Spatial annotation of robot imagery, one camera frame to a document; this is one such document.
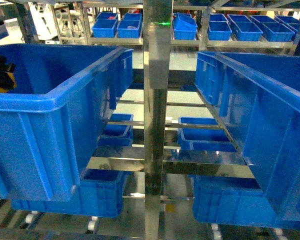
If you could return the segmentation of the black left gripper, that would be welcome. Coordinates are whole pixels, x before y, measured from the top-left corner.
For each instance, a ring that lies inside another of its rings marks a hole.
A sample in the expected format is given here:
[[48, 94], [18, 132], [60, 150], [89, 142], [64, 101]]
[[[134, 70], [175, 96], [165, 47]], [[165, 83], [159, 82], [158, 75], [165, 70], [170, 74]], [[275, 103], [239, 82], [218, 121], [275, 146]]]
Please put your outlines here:
[[14, 63], [6, 63], [7, 58], [3, 55], [0, 55], [0, 81], [4, 80], [15, 80], [14, 72], [16, 65]]

